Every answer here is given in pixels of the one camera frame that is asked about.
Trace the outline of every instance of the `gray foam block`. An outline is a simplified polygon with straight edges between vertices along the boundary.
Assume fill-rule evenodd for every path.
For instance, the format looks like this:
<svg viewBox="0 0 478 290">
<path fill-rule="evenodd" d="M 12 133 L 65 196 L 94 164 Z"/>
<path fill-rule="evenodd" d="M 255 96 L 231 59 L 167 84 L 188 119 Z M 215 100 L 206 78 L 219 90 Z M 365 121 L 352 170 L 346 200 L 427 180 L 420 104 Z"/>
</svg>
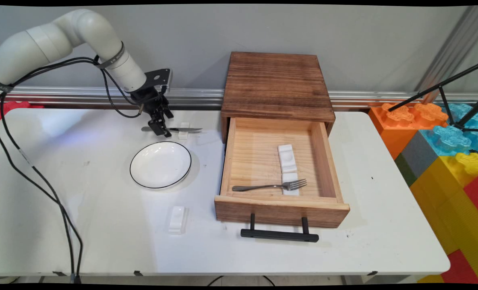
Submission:
<svg viewBox="0 0 478 290">
<path fill-rule="evenodd" d="M 401 152 L 407 161 L 412 173 L 419 178 L 423 172 L 438 158 L 437 153 L 423 136 L 422 130 L 418 130 L 414 137 Z"/>
</svg>

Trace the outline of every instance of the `open drawer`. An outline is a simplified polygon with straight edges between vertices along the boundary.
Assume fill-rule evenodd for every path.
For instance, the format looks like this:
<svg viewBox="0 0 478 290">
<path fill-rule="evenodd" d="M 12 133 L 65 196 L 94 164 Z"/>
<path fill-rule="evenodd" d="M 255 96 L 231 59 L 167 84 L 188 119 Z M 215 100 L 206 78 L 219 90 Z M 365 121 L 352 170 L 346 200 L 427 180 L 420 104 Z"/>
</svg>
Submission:
<svg viewBox="0 0 478 290">
<path fill-rule="evenodd" d="M 231 118 L 221 182 L 215 197 L 218 220 L 336 228 L 350 211 L 342 199 L 325 124 L 321 122 Z M 235 185 L 281 184 L 278 146 L 291 144 L 298 178 L 307 186 L 299 196 L 280 188 L 232 191 Z"/>
</svg>

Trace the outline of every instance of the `white table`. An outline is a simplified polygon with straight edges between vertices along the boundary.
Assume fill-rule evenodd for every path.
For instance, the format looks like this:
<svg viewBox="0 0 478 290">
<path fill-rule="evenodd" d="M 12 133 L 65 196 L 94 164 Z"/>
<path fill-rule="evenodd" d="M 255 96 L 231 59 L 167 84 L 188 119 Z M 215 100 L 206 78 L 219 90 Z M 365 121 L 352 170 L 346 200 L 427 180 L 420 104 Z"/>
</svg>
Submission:
<svg viewBox="0 0 478 290">
<path fill-rule="evenodd" d="M 49 179 L 85 244 L 82 275 L 427 275 L 450 267 L 367 114 L 337 112 L 330 143 L 351 211 L 337 229 L 310 228 L 317 243 L 242 238 L 248 224 L 215 220 L 224 145 L 217 111 L 174 111 L 168 125 L 202 127 L 185 145 L 192 168 L 163 191 L 143 188 L 129 165 L 143 147 L 165 140 L 142 132 L 148 116 L 113 110 L 16 109 L 7 115 L 17 143 Z M 5 136 L 14 162 L 34 180 Z M 45 188 L 44 182 L 38 182 Z M 189 207 L 184 235 L 167 233 L 172 206 Z M 257 224 L 256 229 L 301 232 Z M 74 235 L 75 256 L 78 243 Z M 19 176 L 0 147 L 0 276 L 69 275 L 58 207 Z"/>
</svg>

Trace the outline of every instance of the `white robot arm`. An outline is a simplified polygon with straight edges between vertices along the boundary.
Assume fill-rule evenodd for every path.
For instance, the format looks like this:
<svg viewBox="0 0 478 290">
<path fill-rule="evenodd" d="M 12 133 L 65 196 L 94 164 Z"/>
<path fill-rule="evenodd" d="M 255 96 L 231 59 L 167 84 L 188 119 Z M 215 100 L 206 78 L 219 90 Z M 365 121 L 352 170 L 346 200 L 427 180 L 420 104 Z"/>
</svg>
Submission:
<svg viewBox="0 0 478 290">
<path fill-rule="evenodd" d="M 115 57 L 122 47 L 111 24 L 88 9 L 78 9 L 48 24 L 16 33 L 0 46 L 0 83 L 9 85 L 35 68 L 66 57 L 85 42 L 102 62 Z M 143 70 L 127 51 L 106 70 L 127 92 L 139 89 L 146 81 Z"/>
<path fill-rule="evenodd" d="M 159 93 L 154 79 L 156 72 L 144 73 L 124 49 L 111 24 L 100 14 L 88 9 L 69 12 L 53 22 L 33 27 L 10 36 L 0 46 L 0 90 L 8 92 L 8 85 L 29 72 L 57 61 L 72 53 L 72 49 L 88 43 L 101 59 L 101 66 L 132 99 L 141 104 L 143 112 L 151 116 L 148 125 L 156 135 L 170 137 L 165 126 L 173 115 L 169 102 L 163 96 L 166 86 Z"/>
</svg>

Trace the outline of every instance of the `knife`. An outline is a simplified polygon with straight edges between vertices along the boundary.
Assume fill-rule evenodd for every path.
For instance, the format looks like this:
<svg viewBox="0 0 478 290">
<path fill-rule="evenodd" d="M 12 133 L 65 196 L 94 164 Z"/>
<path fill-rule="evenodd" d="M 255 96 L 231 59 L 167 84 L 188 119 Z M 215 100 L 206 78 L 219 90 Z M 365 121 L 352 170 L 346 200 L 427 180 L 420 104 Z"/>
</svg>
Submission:
<svg viewBox="0 0 478 290">
<path fill-rule="evenodd" d="M 199 131 L 201 128 L 168 128 L 171 131 L 178 131 L 178 132 L 194 132 L 194 131 Z M 143 132 L 150 132 L 153 129 L 150 127 L 142 127 Z"/>
</svg>

